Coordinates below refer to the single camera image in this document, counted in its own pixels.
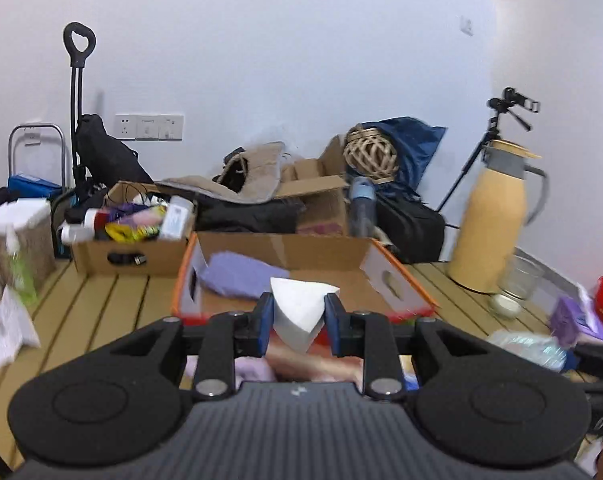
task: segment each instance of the green bottle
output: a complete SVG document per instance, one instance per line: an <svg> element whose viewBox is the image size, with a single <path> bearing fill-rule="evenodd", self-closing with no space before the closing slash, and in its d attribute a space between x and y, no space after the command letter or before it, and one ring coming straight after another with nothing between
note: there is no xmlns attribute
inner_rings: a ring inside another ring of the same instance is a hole
<svg viewBox="0 0 603 480"><path fill-rule="evenodd" d="M24 306L37 302L37 291L33 275L27 262L19 251L19 239L13 228L6 231L6 252L8 253L10 271L13 275L13 288Z"/></svg>

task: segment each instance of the slatted table top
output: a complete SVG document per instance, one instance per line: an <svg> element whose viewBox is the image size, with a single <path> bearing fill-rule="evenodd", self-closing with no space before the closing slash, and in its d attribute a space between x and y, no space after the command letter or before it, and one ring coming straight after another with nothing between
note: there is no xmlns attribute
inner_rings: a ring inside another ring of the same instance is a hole
<svg viewBox="0 0 603 480"><path fill-rule="evenodd" d="M445 264L409 270L437 301L437 317L480 338L495 330L548 333L546 315L526 305L516 320L496 317L488 297L466 291L445 275ZM30 378L166 316L174 278L78 275L73 264L58 263L31 309L41 348L23 349L0 370L0 455L13 467L21 462L8 428L6 410L15 391Z"/></svg>

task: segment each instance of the black suitcase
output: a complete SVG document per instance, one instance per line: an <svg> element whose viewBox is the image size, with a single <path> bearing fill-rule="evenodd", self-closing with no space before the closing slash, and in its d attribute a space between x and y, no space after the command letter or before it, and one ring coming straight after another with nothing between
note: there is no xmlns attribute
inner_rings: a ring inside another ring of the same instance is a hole
<svg viewBox="0 0 603 480"><path fill-rule="evenodd" d="M445 221L419 200L386 198L377 193L377 225L397 248L404 264L439 261Z"/></svg>

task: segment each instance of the navy blue plastic bag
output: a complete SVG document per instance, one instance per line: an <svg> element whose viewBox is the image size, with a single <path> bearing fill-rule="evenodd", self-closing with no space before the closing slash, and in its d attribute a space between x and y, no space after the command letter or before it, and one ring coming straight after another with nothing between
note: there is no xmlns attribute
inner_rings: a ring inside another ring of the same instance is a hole
<svg viewBox="0 0 603 480"><path fill-rule="evenodd" d="M395 117L374 123L362 123L361 126L365 129L377 128L389 137L397 150L399 169L395 180L377 184L377 192L390 198L404 197L407 200L415 200L415 197L419 197L415 190L435 155L446 128L428 126L413 117ZM351 167L348 171L351 174L359 174Z"/></svg>

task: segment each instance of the wall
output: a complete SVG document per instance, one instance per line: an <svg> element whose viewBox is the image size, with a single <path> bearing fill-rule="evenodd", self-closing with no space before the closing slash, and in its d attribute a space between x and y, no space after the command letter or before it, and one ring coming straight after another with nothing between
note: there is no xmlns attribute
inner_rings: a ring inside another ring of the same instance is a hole
<svg viewBox="0 0 603 480"><path fill-rule="evenodd" d="M317 155L355 123L413 115L449 127L421 188L438 202L486 127L490 0L0 0L0 185L15 124L69 129L71 21L98 42L85 112L107 128L116 113L185 114L183 142L131 143L155 178L215 174L251 142ZM51 153L20 152L18 168L54 178Z"/></svg>
<svg viewBox="0 0 603 480"><path fill-rule="evenodd" d="M495 1L494 90L514 86L541 102L538 115L522 113L532 132L506 118L503 133L541 155L534 164L551 178L520 246L593 286L603 275L603 0Z"/></svg>

